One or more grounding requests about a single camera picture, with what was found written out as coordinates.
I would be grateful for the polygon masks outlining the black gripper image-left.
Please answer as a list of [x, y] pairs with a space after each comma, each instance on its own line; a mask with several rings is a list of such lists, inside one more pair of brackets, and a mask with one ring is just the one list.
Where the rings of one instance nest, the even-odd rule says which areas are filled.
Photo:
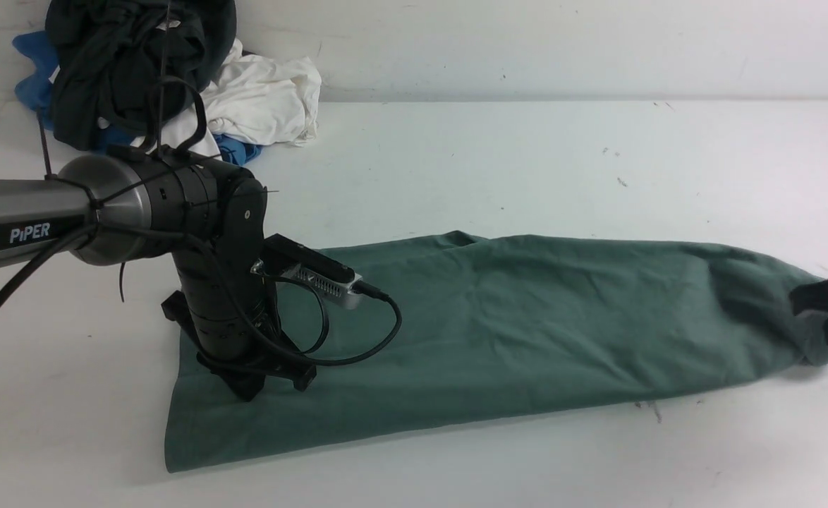
[[[180, 291], [175, 291], [162, 302], [162, 311], [166, 319], [179, 325], [194, 345], [195, 360], [223, 380], [240, 401], [253, 401], [269, 378], [288, 380], [294, 389], [304, 392], [317, 376], [317, 367], [272, 353], [250, 337], [245, 326], [232, 322], [230, 325], [217, 325], [217, 331], [229, 331], [229, 334], [218, 338], [214, 337], [213, 332], [199, 331], [185, 295]], [[240, 342], [236, 349], [238, 354], [228, 359], [214, 355], [214, 348], [224, 348], [230, 339]]]

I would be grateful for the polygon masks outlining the black robot arm with Piper label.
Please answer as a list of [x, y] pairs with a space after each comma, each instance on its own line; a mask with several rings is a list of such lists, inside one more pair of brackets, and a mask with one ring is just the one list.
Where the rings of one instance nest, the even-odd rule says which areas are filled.
[[[379, 260], [383, 287], [281, 235], [247, 169], [184, 149], [115, 147], [41, 181], [0, 180], [0, 267], [24, 262], [0, 308], [50, 257], [109, 266], [170, 255], [181, 287], [163, 302], [201, 364], [244, 401], [266, 378], [305, 390], [315, 369], [366, 363], [380, 391], [430, 404], [530, 397], [604, 405], [752, 382], [828, 361], [828, 279], [708, 243], [472, 238]], [[353, 308], [387, 303], [394, 328], [368, 351], [315, 359], [281, 328], [276, 284]]]

